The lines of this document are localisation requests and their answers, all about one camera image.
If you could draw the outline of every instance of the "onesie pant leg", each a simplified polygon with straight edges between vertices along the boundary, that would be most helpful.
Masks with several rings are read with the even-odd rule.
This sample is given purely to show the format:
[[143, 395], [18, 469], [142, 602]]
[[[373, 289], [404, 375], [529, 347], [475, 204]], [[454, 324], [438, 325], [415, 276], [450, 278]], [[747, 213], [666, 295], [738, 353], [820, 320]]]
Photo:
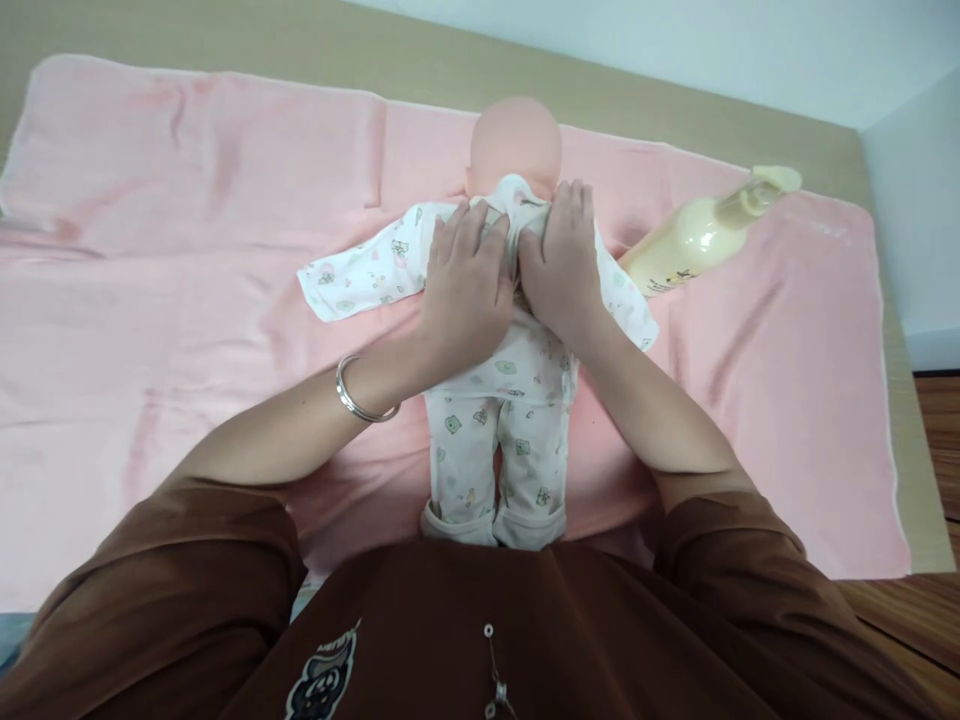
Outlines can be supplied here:
[[566, 532], [568, 424], [562, 403], [503, 403], [497, 430], [503, 451], [500, 506], [493, 534], [507, 547], [540, 550]]
[[425, 393], [430, 426], [430, 501], [420, 516], [425, 537], [496, 545], [496, 398]]

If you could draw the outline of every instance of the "bald doll head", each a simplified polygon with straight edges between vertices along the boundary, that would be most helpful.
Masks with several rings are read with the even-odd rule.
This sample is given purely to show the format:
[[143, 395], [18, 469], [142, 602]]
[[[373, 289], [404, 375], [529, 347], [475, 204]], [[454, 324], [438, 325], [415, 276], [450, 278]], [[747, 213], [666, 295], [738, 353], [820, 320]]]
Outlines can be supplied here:
[[490, 195], [505, 175], [520, 175], [534, 194], [553, 198], [560, 179], [560, 126], [539, 100], [512, 97], [484, 110], [473, 128], [467, 195]]

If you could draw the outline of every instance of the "pink towel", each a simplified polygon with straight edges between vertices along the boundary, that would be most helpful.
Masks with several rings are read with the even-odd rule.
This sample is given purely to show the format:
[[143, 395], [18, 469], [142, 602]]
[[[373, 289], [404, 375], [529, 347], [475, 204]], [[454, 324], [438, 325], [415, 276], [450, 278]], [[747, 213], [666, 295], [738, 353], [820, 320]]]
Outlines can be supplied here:
[[[0, 229], [0, 611], [34, 609], [217, 423], [416, 317], [412, 298], [325, 325], [304, 263], [412, 203], [463, 191], [474, 116], [364, 92], [59, 56], [35, 71]], [[563, 129], [619, 255], [741, 169]], [[800, 193], [746, 248], [651, 303], [652, 357], [720, 424], [828, 575], [894, 577], [894, 504], [870, 217]], [[581, 385], [569, 538], [655, 503]], [[414, 535], [429, 494], [423, 401], [306, 481], [310, 567]]]

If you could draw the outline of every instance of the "cream-colored bottle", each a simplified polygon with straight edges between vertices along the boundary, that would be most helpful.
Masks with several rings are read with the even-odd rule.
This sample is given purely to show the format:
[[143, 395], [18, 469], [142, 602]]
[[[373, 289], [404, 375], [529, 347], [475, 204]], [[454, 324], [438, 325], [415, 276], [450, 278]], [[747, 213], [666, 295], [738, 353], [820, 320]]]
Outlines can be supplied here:
[[679, 287], [743, 247], [747, 228], [785, 193], [800, 189], [793, 168], [757, 166], [750, 181], [725, 198], [699, 198], [681, 206], [620, 258], [647, 297]]

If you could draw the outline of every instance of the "white patterned onesie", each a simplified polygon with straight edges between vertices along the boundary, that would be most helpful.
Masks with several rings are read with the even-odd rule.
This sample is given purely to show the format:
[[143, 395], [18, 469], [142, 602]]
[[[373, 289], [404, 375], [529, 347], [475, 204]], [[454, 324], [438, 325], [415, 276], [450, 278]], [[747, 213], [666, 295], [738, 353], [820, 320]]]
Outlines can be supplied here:
[[[482, 237], [510, 217], [504, 262], [517, 277], [517, 238], [543, 235], [550, 204], [519, 175], [493, 195]], [[480, 198], [474, 198], [475, 204]], [[325, 322], [350, 317], [420, 292], [437, 215], [456, 205], [415, 205], [373, 239], [310, 263], [298, 276], [307, 303]], [[647, 350], [657, 324], [646, 300], [596, 233], [603, 302], [630, 339]], [[486, 362], [424, 393], [430, 425], [431, 499], [421, 516], [427, 537], [539, 550], [566, 530], [567, 428], [579, 363], [517, 295], [514, 319]], [[500, 500], [494, 454], [502, 450]]]

